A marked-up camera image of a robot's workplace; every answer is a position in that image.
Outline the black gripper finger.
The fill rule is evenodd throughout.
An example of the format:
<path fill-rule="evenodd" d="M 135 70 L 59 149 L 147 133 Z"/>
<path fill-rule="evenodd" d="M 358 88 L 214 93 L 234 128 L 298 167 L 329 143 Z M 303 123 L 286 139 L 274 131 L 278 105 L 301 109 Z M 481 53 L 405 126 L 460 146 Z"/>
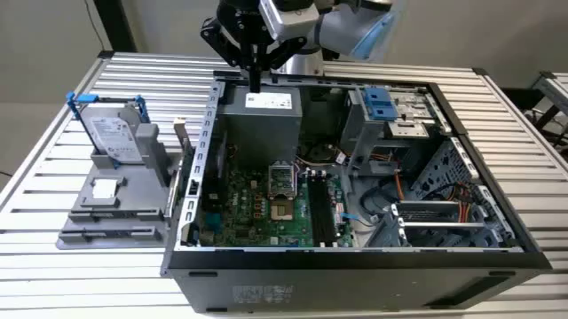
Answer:
<path fill-rule="evenodd" d="M 255 92 L 261 91 L 262 73 L 270 69 L 278 69 L 285 62 L 297 54 L 306 44 L 306 37 L 297 37 L 285 40 L 270 52 L 269 42 L 261 41 L 257 45 L 255 57 Z"/>
<path fill-rule="evenodd" d="M 232 67 L 247 72 L 250 92 L 255 92 L 255 64 L 253 45 L 232 39 L 216 18 L 207 18 L 200 28 L 200 37 L 218 53 L 220 58 Z"/>

